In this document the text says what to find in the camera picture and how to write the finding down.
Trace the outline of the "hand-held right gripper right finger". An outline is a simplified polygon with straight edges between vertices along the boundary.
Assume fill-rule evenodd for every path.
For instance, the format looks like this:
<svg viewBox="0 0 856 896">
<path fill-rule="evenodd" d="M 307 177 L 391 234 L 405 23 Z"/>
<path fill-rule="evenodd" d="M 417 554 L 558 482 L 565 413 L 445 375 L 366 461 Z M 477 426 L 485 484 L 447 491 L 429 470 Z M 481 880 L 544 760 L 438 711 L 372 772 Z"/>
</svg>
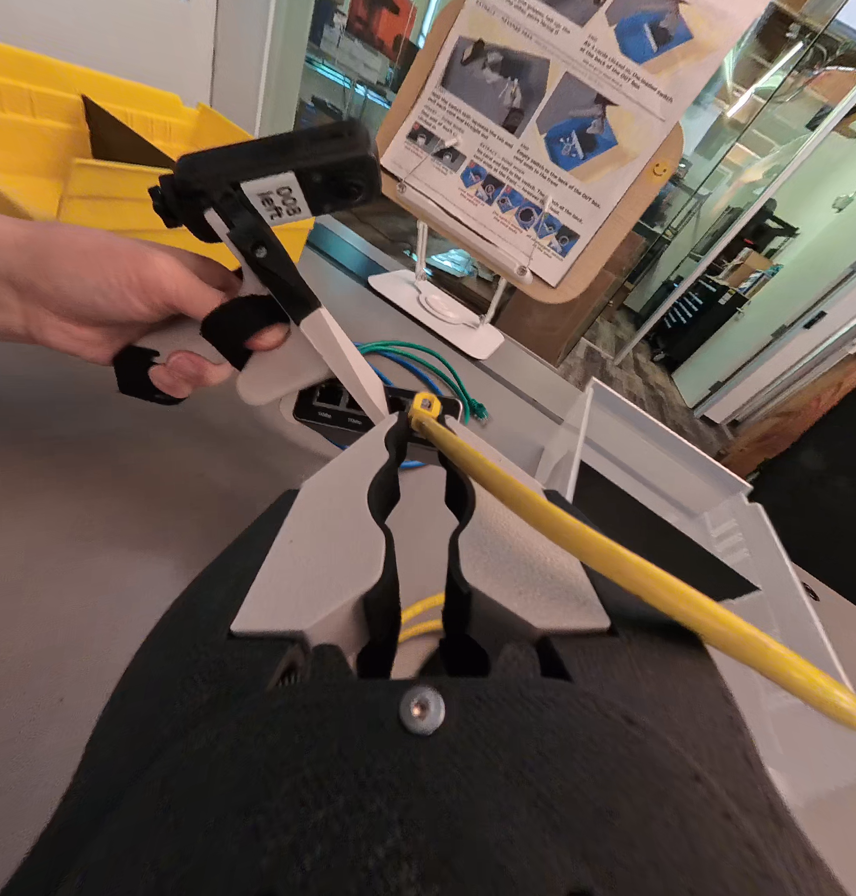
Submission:
<svg viewBox="0 0 856 896">
<path fill-rule="evenodd" d="M 439 662 L 447 674 L 489 674 L 509 645 L 608 633 L 611 620 L 584 566 L 442 457 L 449 536 Z"/>
</svg>

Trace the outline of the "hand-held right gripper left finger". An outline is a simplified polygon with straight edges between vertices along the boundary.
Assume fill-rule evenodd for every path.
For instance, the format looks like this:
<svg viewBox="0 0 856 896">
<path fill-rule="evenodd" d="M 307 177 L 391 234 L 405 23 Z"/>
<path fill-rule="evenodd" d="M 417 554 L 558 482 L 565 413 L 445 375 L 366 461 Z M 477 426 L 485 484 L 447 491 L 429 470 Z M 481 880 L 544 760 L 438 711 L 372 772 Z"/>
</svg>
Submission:
<svg viewBox="0 0 856 896">
<path fill-rule="evenodd" d="M 401 627 L 388 526 L 400 502 L 409 423 L 389 416 L 308 478 L 257 572 L 231 632 L 338 647 L 359 678 L 390 678 Z"/>
</svg>

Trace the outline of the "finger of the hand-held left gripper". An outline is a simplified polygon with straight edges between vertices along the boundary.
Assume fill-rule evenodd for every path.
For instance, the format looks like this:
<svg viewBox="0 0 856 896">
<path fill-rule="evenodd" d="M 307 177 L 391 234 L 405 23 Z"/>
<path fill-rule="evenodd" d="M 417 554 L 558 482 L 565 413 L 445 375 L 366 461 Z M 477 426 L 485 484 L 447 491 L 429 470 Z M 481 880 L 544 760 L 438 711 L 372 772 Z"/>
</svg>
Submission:
<svg viewBox="0 0 856 896">
<path fill-rule="evenodd" d="M 328 309 L 312 311 L 299 329 L 370 420 L 389 417 L 383 382 Z"/>
</svg>

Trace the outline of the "black ethernet splitter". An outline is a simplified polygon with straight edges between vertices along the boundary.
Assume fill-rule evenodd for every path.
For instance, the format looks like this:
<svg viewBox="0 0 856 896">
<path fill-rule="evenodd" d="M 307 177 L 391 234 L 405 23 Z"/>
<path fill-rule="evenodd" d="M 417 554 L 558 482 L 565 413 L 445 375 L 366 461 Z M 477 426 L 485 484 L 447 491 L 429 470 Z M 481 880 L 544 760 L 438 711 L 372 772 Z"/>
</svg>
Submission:
<svg viewBox="0 0 856 896">
<path fill-rule="evenodd" d="M 384 386 L 390 414 L 407 413 L 416 392 L 396 386 Z M 462 422 L 462 402 L 450 396 L 438 396 L 442 413 Z M 353 396 L 337 380 L 330 379 L 301 390 L 295 399 L 292 419 L 322 435 L 336 446 L 347 447 L 374 427 L 374 422 Z"/>
</svg>

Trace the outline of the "clear plastic bin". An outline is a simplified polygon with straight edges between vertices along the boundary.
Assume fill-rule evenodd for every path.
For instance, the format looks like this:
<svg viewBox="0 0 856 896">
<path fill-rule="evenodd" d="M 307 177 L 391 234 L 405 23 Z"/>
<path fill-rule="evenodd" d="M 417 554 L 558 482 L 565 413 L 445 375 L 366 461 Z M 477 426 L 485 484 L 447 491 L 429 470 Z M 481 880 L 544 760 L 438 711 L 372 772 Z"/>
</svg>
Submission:
<svg viewBox="0 0 856 896">
<path fill-rule="evenodd" d="M 536 478 L 630 551 L 725 604 L 846 686 L 804 582 L 751 484 L 591 380 L 546 443 Z M 771 778 L 819 836 L 856 834 L 856 733 L 712 653 Z"/>
</svg>

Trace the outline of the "yellow plastic bin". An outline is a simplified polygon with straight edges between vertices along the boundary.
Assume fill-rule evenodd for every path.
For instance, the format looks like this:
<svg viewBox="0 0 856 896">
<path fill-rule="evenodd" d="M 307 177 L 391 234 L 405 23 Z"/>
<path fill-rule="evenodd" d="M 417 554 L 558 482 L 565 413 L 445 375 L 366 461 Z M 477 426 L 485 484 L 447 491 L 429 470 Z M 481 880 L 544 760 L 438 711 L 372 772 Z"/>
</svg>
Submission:
<svg viewBox="0 0 856 896">
<path fill-rule="evenodd" d="M 149 189 L 182 155 L 251 140 L 209 106 L 0 43 L 0 213 L 169 245 L 235 268 L 221 243 L 166 228 Z"/>
</svg>

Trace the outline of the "person's left hand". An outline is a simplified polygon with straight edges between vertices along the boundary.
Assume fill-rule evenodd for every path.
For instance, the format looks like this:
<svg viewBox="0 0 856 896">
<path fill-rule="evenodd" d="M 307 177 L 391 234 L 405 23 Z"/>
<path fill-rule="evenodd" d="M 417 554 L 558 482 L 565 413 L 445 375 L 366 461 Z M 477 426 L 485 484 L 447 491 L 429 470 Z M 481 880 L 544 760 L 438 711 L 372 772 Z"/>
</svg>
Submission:
<svg viewBox="0 0 856 896">
<path fill-rule="evenodd" d="M 198 253 L 0 215 L 0 342 L 111 365 L 177 317 L 202 321 L 241 281 Z"/>
</svg>

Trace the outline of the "white board stand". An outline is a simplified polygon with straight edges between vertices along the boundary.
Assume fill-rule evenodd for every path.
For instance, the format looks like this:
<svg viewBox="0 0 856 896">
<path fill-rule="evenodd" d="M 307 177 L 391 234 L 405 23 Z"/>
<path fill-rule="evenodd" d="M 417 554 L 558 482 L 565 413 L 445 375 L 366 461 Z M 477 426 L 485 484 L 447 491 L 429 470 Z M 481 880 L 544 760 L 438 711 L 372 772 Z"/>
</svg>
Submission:
<svg viewBox="0 0 856 896">
<path fill-rule="evenodd" d="M 414 270 L 371 275 L 369 285 L 452 347 L 474 360 L 489 359 L 504 341 L 502 332 L 492 321 L 500 309 L 506 287 L 512 283 L 527 286 L 533 281 L 530 255 L 516 256 L 497 245 L 487 244 L 498 280 L 488 308 L 479 315 L 430 281 L 427 273 L 430 224 L 418 219 L 416 231 Z"/>
</svg>

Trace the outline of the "printed instruction sheet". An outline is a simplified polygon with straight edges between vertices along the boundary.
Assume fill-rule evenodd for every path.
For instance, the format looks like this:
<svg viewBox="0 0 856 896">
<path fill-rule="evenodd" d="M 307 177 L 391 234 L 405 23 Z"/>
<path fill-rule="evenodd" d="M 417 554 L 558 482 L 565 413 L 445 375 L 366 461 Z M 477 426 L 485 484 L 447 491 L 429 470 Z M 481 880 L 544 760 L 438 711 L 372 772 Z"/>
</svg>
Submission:
<svg viewBox="0 0 856 896">
<path fill-rule="evenodd" d="M 556 287 L 767 2 L 465 2 L 382 167 Z"/>
</svg>

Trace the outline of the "black tool cart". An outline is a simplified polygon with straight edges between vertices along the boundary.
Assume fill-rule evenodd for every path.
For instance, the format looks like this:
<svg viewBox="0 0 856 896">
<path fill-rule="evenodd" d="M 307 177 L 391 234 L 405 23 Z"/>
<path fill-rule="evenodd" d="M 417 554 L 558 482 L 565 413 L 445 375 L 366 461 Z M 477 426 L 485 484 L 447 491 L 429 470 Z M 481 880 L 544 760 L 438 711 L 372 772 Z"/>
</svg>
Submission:
<svg viewBox="0 0 856 896">
<path fill-rule="evenodd" d="M 799 234 L 777 208 L 778 199 L 770 197 L 647 333 L 655 363 L 673 372 L 744 307 L 775 253 Z"/>
</svg>

